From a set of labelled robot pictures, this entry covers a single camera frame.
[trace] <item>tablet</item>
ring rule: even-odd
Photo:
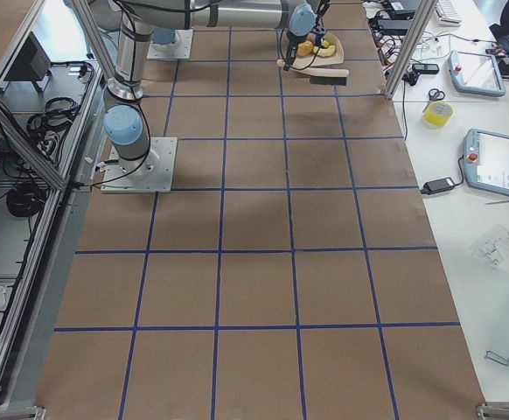
[[[493,55],[453,51],[449,56],[449,71],[458,92],[487,96],[506,94]]]
[[[469,186],[509,196],[509,136],[469,130],[463,172]]]

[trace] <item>brown tile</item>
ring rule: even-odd
[[[384,331],[400,417],[475,418],[484,401],[460,327]]]
[[[333,86],[311,85],[308,75],[292,71],[282,71],[282,91],[284,95],[334,95]]]
[[[92,192],[78,249],[146,249],[153,199],[153,194]]]
[[[361,4],[333,4],[324,15],[324,26],[332,32],[334,29],[369,28],[366,11]]]
[[[280,94],[280,70],[275,63],[233,62],[230,70],[231,95]]]
[[[146,61],[142,87],[147,95],[170,95],[177,64],[171,61]]]
[[[150,127],[152,137],[162,137],[167,121],[168,98],[143,98],[142,110]]]
[[[174,191],[159,197],[152,249],[217,249],[220,192]]]
[[[334,31],[344,48],[344,60],[379,60],[370,31]]]
[[[131,332],[56,332],[36,404],[55,420],[118,418],[130,338]]]
[[[228,31],[196,31],[192,39],[191,60],[227,60]]]
[[[296,323],[291,254],[225,254],[221,263],[220,325]]]
[[[288,141],[288,161],[292,187],[352,185],[342,140]]]
[[[231,60],[277,60],[274,31],[233,31]]]
[[[148,260],[141,326],[213,326],[218,256],[159,255]]]
[[[357,186],[416,186],[414,168],[402,139],[350,140]]]
[[[285,188],[283,140],[227,142],[227,188]]]
[[[391,101],[382,96],[340,98],[345,134],[349,137],[402,137]]]
[[[302,324],[377,321],[362,252],[297,252],[296,278]]]
[[[178,142],[173,188],[220,188],[223,141]]]
[[[289,249],[286,192],[226,192],[224,249]]]
[[[394,418],[376,329],[305,330],[302,342],[308,418]]]
[[[358,199],[367,246],[436,245],[417,189],[359,191]]]
[[[458,321],[437,251],[377,251],[370,260],[383,322]]]
[[[227,63],[180,62],[175,95],[227,95]]]
[[[280,98],[229,98],[227,136],[238,138],[282,138]]]
[[[285,98],[288,138],[342,137],[336,98]]]
[[[302,418],[295,331],[220,332],[216,418]]]
[[[210,418],[213,332],[140,332],[124,420]]]
[[[297,249],[361,247],[351,191],[295,191],[291,205]]]
[[[385,91],[385,76],[379,61],[346,61],[350,71],[347,86],[337,86],[339,95],[371,95]]]
[[[75,255],[57,326],[132,326],[144,255]]]
[[[173,98],[167,136],[222,138],[226,98]]]

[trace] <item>yellow fruit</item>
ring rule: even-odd
[[[297,56],[298,57],[305,57],[313,52],[313,41],[306,40],[302,44],[299,44],[299,47],[297,48]]]
[[[313,53],[315,53],[318,57],[331,57],[336,52],[336,46],[330,45],[328,48],[318,48],[318,46],[313,47]]]

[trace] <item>tablet screen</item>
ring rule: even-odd
[[[459,52],[458,63],[461,65],[460,74],[466,87],[487,90],[501,88],[492,57]]]
[[[478,182],[509,190],[509,138],[478,133]]]

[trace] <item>black round object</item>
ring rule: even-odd
[[[31,217],[37,214],[45,204],[45,192],[33,182],[24,182],[14,186],[6,196],[6,206],[11,215]]]

